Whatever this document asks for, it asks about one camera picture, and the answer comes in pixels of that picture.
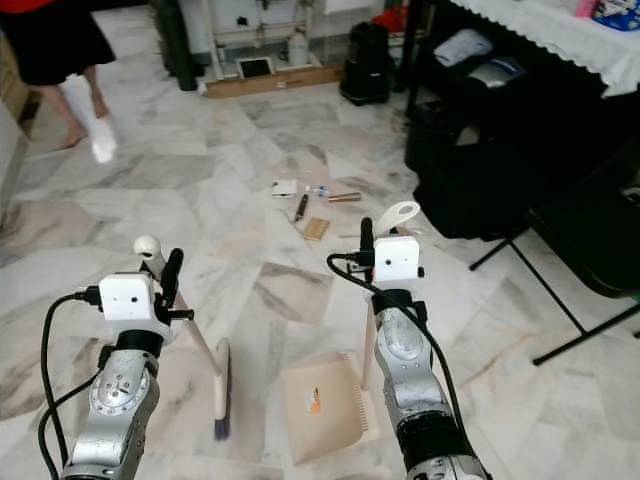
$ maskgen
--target white tablecloth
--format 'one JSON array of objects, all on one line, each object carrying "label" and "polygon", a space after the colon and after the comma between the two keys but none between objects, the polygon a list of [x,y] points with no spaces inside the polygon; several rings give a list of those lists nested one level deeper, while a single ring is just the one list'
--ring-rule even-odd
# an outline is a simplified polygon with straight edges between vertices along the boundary
[{"label": "white tablecloth", "polygon": [[619,32],[575,17],[576,0],[450,1],[599,74],[608,87],[605,97],[638,89],[640,31]]}]

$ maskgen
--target bare foot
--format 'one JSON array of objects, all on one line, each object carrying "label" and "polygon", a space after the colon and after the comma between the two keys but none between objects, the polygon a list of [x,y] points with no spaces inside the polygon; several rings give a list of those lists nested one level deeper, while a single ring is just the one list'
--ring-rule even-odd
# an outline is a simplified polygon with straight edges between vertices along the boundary
[{"label": "bare foot", "polygon": [[87,131],[82,127],[71,129],[67,134],[67,138],[65,138],[64,142],[62,142],[61,148],[73,148],[88,135],[89,134],[87,133]]},{"label": "bare foot", "polygon": [[92,96],[91,101],[93,102],[93,110],[96,113],[96,118],[102,118],[109,115],[109,109],[107,108],[107,104],[104,103],[102,95]]}]

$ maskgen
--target red shirt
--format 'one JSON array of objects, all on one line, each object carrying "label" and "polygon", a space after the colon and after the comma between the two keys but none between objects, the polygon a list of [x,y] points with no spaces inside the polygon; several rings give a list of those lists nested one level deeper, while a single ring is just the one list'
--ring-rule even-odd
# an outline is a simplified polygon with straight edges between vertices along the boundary
[{"label": "red shirt", "polygon": [[44,7],[56,0],[0,0],[0,12],[26,13]]}]

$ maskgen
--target black cable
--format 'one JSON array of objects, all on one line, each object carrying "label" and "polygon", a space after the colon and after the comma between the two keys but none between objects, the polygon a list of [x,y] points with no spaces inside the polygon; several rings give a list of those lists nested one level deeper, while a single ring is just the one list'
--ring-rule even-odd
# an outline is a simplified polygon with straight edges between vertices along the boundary
[{"label": "black cable", "polygon": [[49,378],[49,334],[51,331],[51,322],[53,321],[53,315],[60,305],[72,300],[81,300],[83,298],[82,293],[72,293],[58,298],[51,304],[47,315],[44,319],[44,325],[42,327],[42,344],[40,345],[40,374],[42,376],[42,385],[44,386],[44,396],[47,399],[47,406],[51,410],[51,420],[53,421],[53,428],[56,432],[56,439],[58,440],[58,446],[60,448],[60,458],[62,464],[67,463],[69,458],[69,452],[67,450],[67,444],[64,439],[64,432],[62,431],[62,424],[60,423],[60,417],[55,409],[55,401],[53,399],[53,390],[51,388],[51,379]]},{"label": "black cable", "polygon": [[49,407],[47,411],[44,412],[44,415],[42,415],[42,418],[40,419],[40,423],[38,423],[38,446],[40,447],[40,454],[42,455],[44,463],[47,466],[47,470],[49,470],[49,475],[51,476],[51,480],[58,480],[59,476],[58,476],[58,470],[56,469],[56,465],[53,459],[51,458],[51,454],[49,453],[49,448],[47,447],[47,439],[45,437],[47,421],[49,420],[49,417],[53,415],[53,412],[57,412],[58,407],[60,407],[60,405],[62,405],[64,402],[66,402],[70,398],[80,393],[85,388],[89,387],[93,383],[93,381],[96,379],[97,376],[98,374],[96,373],[93,377],[91,377],[89,380],[84,382],[82,385],[78,385],[76,388],[74,388],[70,392],[67,392],[58,400],[56,400],[54,402],[53,409]]},{"label": "black cable", "polygon": [[433,337],[433,335],[431,335],[426,325],[422,324],[417,315],[411,312],[411,310],[409,310],[405,305],[399,303],[393,296],[388,295],[384,290],[376,287],[375,285],[367,283],[364,280],[360,280],[359,278],[351,275],[349,272],[341,270],[333,263],[333,261],[336,259],[355,261],[356,258],[356,254],[332,253],[327,257],[327,265],[329,265],[329,268],[332,272],[344,278],[345,280],[355,283],[356,285],[359,285],[360,287],[365,288],[370,292],[375,293],[376,295],[383,296],[389,303],[400,310],[425,336],[429,344],[431,344],[431,348],[436,353],[436,357],[438,357],[438,362],[440,363],[440,367],[442,368],[442,373],[444,375],[444,380],[447,385],[447,390],[449,391],[449,397],[451,400],[451,410],[453,411],[453,416],[455,418],[456,424],[458,425],[460,433],[462,434],[462,439],[467,444],[469,450],[475,455],[473,447],[471,446],[471,442],[469,441],[469,437],[467,436],[467,431],[464,428],[462,413],[460,412],[460,404],[458,403],[458,396],[456,394],[456,388],[451,376],[451,370],[449,369],[449,364],[447,363],[447,359],[445,358],[442,348],[440,348],[440,345],[438,344],[438,341]]}]

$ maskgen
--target black skirt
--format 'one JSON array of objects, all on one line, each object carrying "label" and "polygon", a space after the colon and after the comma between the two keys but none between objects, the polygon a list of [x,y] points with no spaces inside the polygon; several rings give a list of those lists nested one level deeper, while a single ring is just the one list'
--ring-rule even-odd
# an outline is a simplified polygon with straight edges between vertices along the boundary
[{"label": "black skirt", "polygon": [[115,60],[86,0],[55,0],[26,13],[0,12],[0,28],[28,85],[57,85],[87,67]]}]

